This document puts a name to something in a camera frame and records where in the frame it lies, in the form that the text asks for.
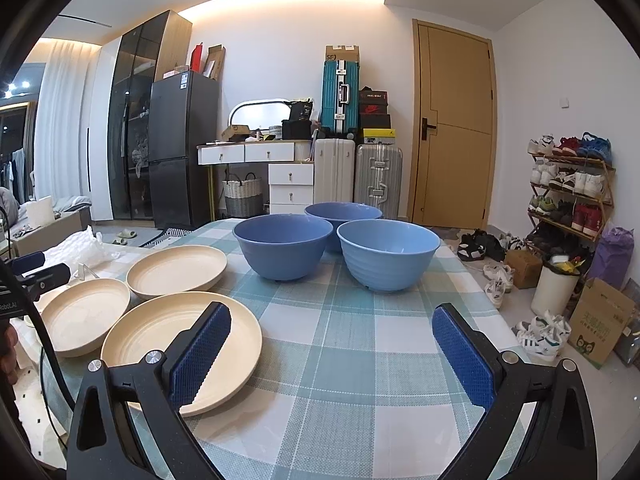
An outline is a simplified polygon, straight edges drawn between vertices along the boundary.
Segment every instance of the white drawer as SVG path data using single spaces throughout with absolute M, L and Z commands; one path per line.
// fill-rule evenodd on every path
M 293 142 L 255 142 L 244 146 L 245 162 L 293 160 Z
M 314 202 L 313 186 L 269 186 L 272 204 L 310 205 Z
M 198 150 L 199 164 L 233 164 L 244 162 L 244 145 L 205 146 Z
M 269 214 L 293 213 L 297 215 L 305 214 L 306 205 L 289 205 L 289 204 L 271 204 L 269 206 Z
M 270 164 L 269 184 L 314 184 L 313 164 Z

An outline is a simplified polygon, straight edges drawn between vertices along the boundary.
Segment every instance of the trash can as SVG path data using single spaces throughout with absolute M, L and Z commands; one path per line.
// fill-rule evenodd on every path
M 561 316 L 580 274 L 565 272 L 546 261 L 542 262 L 542 266 L 531 309 L 537 316 L 544 316 L 547 310 L 552 316 Z

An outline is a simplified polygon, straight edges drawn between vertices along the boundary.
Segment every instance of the white suitcase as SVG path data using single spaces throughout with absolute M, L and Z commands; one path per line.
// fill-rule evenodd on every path
M 314 146 L 314 204 L 353 202 L 356 144 L 345 139 L 318 139 Z

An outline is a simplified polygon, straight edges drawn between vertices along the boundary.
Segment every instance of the red sneaker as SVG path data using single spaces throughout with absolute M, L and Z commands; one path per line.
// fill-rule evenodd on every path
M 584 204 L 576 204 L 574 207 L 574 219 L 571 222 L 571 227 L 576 231 L 582 231 L 584 229 L 584 222 L 586 220 Z
M 585 208 L 587 211 L 583 232 L 595 238 L 602 227 L 602 211 L 597 206 L 585 206 Z

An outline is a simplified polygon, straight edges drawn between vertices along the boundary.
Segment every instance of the wicker basket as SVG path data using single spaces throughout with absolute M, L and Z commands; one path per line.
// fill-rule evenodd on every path
M 262 198 L 262 179 L 255 173 L 248 173 L 244 180 L 233 173 L 229 177 L 237 180 L 224 180 L 226 213 L 231 218 L 251 218 L 261 215 L 264 211 Z

